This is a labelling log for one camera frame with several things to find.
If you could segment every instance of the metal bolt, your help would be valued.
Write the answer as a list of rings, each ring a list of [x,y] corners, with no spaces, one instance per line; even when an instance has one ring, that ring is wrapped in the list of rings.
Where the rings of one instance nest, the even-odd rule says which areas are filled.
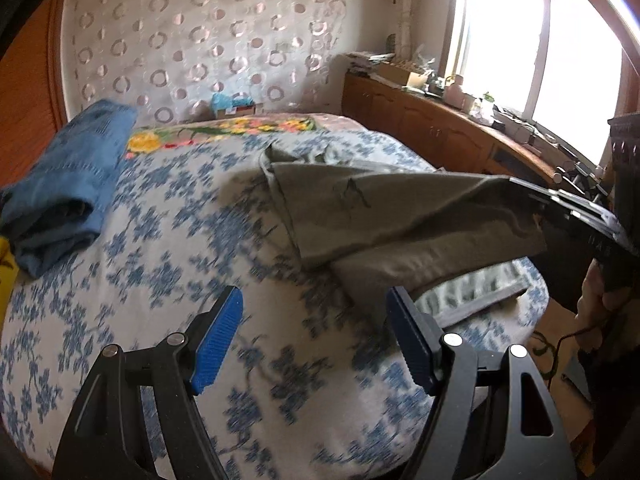
[[[105,357],[113,357],[118,353],[118,345],[107,345],[102,349],[102,355]]]
[[[171,346],[178,346],[184,343],[184,334],[180,332],[174,332],[169,334],[166,338],[166,342]]]
[[[527,349],[522,345],[511,345],[509,350],[514,357],[522,358],[527,356]]]
[[[462,345],[462,338],[458,334],[454,334],[453,332],[449,332],[442,336],[442,340],[449,346]]]

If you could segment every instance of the window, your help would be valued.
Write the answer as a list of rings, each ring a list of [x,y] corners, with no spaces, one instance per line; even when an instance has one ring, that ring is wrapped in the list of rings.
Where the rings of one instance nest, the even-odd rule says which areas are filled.
[[[455,67],[465,91],[488,91],[598,164],[622,48],[589,1],[466,0],[464,23]]]

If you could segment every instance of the wooden cabinet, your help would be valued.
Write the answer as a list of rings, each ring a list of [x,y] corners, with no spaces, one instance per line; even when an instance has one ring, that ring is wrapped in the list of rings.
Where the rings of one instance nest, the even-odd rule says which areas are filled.
[[[369,130],[394,136],[436,168],[510,174],[553,186],[554,170],[548,164],[504,134],[473,123],[441,102],[347,74],[342,113]],[[514,158],[520,166],[510,164],[515,169],[505,170],[495,153],[500,160],[507,160],[504,154]]]

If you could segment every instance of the patterned wall covering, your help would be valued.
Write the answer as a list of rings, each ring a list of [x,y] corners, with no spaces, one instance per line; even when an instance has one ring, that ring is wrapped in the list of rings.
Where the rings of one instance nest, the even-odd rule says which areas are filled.
[[[138,125],[208,119],[215,91],[321,110],[345,0],[65,0],[70,109],[100,98]]]

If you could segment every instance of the colorful floral blanket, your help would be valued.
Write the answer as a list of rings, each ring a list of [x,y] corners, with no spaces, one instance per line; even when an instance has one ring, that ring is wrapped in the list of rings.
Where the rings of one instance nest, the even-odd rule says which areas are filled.
[[[402,354],[327,271],[305,272],[258,156],[338,144],[354,157],[430,165],[383,134],[235,135],[124,162],[102,234],[38,280],[18,277],[0,340],[0,413],[16,446],[51,468],[100,349],[153,346],[209,310],[227,284],[244,318],[196,402],[232,480],[371,478],[414,450],[431,399]],[[526,258],[521,297],[453,327],[476,348],[523,343],[548,302]],[[153,395],[143,408],[158,473],[172,478]]]
[[[177,148],[203,142],[223,140],[232,135],[320,133],[313,117],[308,115],[271,114],[245,116],[203,123],[181,124],[164,128],[143,129],[133,133],[127,144],[127,158],[136,153],[151,153],[160,148]]]

